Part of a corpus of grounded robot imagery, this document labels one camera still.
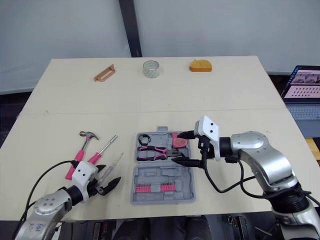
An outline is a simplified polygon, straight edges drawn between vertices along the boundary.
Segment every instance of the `clear tape roll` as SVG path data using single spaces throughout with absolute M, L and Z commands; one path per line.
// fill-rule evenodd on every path
M 149 60 L 143 64 L 143 74 L 150 79 L 155 79 L 160 75 L 159 63 L 157 61 Z

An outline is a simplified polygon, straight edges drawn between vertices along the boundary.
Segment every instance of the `floor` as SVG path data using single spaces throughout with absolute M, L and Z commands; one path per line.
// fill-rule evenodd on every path
M 31 92 L 0 95 L 0 148 Z

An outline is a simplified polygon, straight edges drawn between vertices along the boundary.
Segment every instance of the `tool case compartment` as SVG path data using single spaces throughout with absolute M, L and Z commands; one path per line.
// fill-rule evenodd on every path
M 131 203 L 135 205 L 178 204 L 190 203 L 196 200 L 194 173 L 191 167 L 179 165 L 168 157 L 164 160 L 138 161 L 137 157 L 150 158 L 161 154 L 157 151 L 138 151 L 145 147 L 139 143 L 141 135 L 148 135 L 147 146 L 173 148 L 172 134 L 168 127 L 160 126 L 157 132 L 140 132 L 136 136 L 134 160 L 137 163 L 133 169 Z M 177 148 L 185 157 L 191 156 L 189 142 L 183 148 Z

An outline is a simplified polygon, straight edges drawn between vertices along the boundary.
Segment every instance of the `hammer head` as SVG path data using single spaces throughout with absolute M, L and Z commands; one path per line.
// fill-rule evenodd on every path
M 96 138 L 97 140 L 99 140 L 99 138 L 91 131 L 81 131 L 79 133 L 79 135 L 81 137 L 86 137 L 86 138 L 89 138 L 89 139 Z

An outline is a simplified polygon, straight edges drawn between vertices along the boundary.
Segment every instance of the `laptop keyboard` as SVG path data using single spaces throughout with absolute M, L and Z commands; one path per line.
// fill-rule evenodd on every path
M 294 120 L 320 120 L 320 105 L 287 105 Z

